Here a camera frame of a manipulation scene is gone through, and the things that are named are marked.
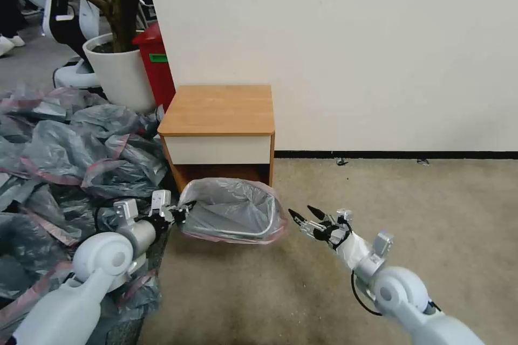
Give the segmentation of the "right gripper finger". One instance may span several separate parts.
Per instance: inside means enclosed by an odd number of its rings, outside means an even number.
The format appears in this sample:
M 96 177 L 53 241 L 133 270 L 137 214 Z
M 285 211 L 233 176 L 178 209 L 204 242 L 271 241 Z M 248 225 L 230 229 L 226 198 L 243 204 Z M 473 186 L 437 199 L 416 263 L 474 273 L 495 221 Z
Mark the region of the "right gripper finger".
M 288 209 L 288 212 L 303 233 L 315 240 L 325 241 L 324 225 L 307 220 L 293 209 Z
M 307 205 L 308 210 L 317 218 L 318 221 L 309 220 L 307 223 L 311 227 L 338 227 L 337 221 L 330 214 L 314 206 Z

